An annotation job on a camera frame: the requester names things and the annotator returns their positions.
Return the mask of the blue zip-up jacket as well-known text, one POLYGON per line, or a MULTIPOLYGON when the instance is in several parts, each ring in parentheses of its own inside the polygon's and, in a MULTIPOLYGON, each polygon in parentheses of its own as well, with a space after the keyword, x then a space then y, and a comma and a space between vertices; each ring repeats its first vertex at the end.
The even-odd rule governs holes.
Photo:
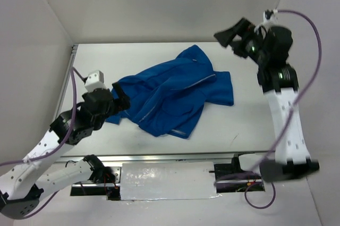
POLYGON ((233 106, 233 86, 228 71, 215 71, 204 51, 193 45, 175 59, 118 82, 131 106, 106 121, 119 124, 127 118, 158 137, 188 139, 205 103, 233 106))

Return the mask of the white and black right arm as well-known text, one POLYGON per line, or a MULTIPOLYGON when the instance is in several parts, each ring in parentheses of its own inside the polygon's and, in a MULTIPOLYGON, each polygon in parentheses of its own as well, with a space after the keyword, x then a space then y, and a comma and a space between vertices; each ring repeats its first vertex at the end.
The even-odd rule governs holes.
POLYGON ((276 137, 273 159, 259 163, 266 182, 295 180, 319 171, 304 141, 298 98, 302 95, 296 71, 287 63, 293 44, 290 29, 276 24, 256 27, 242 18, 229 29, 214 34, 223 47, 235 55, 250 58, 258 66, 257 79, 266 97, 276 137))

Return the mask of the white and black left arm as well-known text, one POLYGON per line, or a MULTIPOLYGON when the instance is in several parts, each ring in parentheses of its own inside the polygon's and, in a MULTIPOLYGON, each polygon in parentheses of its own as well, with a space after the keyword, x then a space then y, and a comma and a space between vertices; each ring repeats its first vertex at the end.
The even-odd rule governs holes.
POLYGON ((1 176, 1 213, 10 219, 23 220, 47 196, 74 183, 114 183, 115 175, 96 155, 87 155, 73 166, 53 173, 46 171, 81 140, 99 130, 110 116, 130 107, 130 99, 116 82, 109 89, 96 88, 84 93, 83 101, 74 102, 50 125, 43 139, 26 157, 1 176))

